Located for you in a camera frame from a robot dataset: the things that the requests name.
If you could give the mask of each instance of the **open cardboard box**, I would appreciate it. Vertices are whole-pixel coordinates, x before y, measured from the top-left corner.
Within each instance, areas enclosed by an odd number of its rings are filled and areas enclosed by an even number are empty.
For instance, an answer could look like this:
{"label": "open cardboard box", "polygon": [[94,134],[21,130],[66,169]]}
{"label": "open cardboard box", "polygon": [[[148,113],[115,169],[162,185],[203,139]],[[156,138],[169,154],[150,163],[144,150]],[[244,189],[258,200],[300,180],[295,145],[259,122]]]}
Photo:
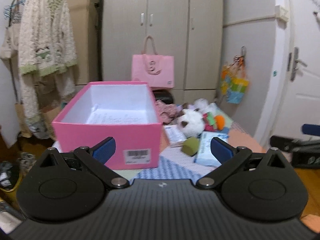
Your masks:
{"label": "open cardboard box", "polygon": [[93,147],[110,136],[116,151],[105,163],[109,168],[158,166],[162,123],[147,82],[90,82],[52,125],[63,152]]}

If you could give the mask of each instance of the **pink fuzzy fabric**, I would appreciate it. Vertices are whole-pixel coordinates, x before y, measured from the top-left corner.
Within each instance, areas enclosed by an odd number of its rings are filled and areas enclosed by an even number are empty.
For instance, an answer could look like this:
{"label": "pink fuzzy fabric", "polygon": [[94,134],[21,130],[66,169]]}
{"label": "pink fuzzy fabric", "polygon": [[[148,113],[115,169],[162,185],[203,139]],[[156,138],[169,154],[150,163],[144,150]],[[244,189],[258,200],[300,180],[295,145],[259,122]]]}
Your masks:
{"label": "pink fuzzy fabric", "polygon": [[174,104],[166,105],[161,100],[157,100],[156,107],[163,124],[171,123],[178,114],[177,106]]}

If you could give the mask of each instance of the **fuzzy cardigan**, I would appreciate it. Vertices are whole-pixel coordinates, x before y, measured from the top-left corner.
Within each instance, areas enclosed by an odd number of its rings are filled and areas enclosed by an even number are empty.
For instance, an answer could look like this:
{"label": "fuzzy cardigan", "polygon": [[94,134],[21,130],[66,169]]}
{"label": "fuzzy cardigan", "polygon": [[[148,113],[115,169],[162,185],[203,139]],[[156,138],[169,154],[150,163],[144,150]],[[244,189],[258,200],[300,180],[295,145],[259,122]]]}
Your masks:
{"label": "fuzzy cardigan", "polygon": [[26,0],[19,35],[19,77],[26,124],[40,139],[48,138],[34,85],[55,81],[62,102],[75,94],[72,66],[76,48],[66,0]]}
{"label": "fuzzy cardigan", "polygon": [[19,36],[21,74],[63,73],[76,64],[66,0],[26,0]]}

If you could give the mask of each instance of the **pink tote bag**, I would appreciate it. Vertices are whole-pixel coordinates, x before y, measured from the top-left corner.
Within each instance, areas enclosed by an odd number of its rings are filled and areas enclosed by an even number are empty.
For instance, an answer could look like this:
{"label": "pink tote bag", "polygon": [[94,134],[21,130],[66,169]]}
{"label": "pink tote bag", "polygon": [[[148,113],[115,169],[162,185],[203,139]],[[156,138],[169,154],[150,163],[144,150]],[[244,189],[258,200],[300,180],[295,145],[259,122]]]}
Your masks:
{"label": "pink tote bag", "polygon": [[[152,41],[154,55],[147,55],[148,39]],[[140,55],[132,56],[132,81],[148,82],[152,90],[171,89],[174,87],[173,56],[158,55],[152,36],[144,40],[144,50]]]}

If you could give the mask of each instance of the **white plush toy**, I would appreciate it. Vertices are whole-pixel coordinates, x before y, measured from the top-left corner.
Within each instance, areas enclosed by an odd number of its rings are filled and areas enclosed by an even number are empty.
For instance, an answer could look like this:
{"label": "white plush toy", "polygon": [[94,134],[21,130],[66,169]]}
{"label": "white plush toy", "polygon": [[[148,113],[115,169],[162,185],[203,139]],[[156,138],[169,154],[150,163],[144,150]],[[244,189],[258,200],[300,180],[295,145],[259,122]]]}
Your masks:
{"label": "white plush toy", "polygon": [[211,103],[209,105],[209,102],[207,99],[204,98],[200,98],[197,99],[194,102],[194,107],[195,109],[199,109],[199,112],[201,114],[206,114],[207,112],[211,112],[213,116],[216,116],[216,112],[217,112],[217,105],[215,103]]}
{"label": "white plush toy", "polygon": [[204,131],[202,114],[191,109],[182,109],[177,118],[178,127],[189,137],[198,137]]}

